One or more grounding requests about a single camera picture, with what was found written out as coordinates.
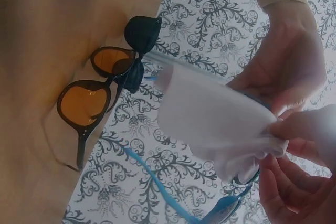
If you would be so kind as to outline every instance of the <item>sunglasses temple arm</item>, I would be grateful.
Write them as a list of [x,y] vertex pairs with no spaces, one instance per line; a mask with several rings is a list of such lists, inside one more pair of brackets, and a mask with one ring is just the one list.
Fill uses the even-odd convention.
[[87,138],[88,138],[88,134],[80,134],[78,138],[77,167],[80,171],[83,170],[85,144],[86,144]]

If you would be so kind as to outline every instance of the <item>black and white patterned fabric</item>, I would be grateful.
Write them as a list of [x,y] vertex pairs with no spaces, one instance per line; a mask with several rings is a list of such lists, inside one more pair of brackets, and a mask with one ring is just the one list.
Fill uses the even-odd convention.
[[[336,95],[336,0],[309,0],[309,5],[326,50],[328,79],[308,104],[318,108]],[[269,28],[256,0],[162,0],[158,15],[163,23],[155,51],[225,81],[249,63]],[[161,68],[146,60],[144,75],[154,76]],[[124,146],[138,153],[177,202],[198,218],[224,195],[241,191],[222,183],[211,162],[195,158],[184,143],[162,134],[156,121],[162,97],[150,80],[143,80],[136,94],[122,93],[65,210],[64,224],[186,223]],[[309,161],[291,158],[311,174],[330,175]],[[269,223],[258,183],[227,223]]]

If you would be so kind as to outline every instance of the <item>white cloth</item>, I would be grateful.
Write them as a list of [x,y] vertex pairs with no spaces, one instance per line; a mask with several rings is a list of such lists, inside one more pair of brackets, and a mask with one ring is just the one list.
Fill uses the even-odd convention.
[[195,156],[213,161],[220,179],[238,175],[244,183],[258,170],[257,158],[285,153],[288,141],[266,133],[276,117],[256,101],[177,65],[166,67],[162,79],[166,87],[159,127],[188,144]]

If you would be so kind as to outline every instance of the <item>glasses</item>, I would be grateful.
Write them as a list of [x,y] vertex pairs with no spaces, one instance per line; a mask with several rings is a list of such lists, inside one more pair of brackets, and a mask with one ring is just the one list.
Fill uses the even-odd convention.
[[[61,118],[78,133],[76,164],[78,168],[65,164],[75,171],[83,169],[86,140],[103,119],[105,113],[115,106],[123,88],[132,93],[139,88],[143,77],[143,55],[155,45],[161,29],[161,18],[133,17],[126,25],[124,36],[133,50],[119,47],[101,47],[90,56],[94,70],[105,82],[79,80],[67,85],[57,100],[57,111]],[[118,87],[112,106],[110,85]]]

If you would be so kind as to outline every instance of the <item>tinted lens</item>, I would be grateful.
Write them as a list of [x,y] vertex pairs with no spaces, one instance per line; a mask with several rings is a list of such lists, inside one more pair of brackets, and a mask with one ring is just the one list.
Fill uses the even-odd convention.
[[94,56],[93,61],[99,69],[117,76],[130,68],[132,56],[132,53],[118,49],[103,49]]
[[107,94],[104,89],[95,91],[80,86],[70,88],[61,101],[61,111],[70,121],[88,126],[95,122],[105,106]]

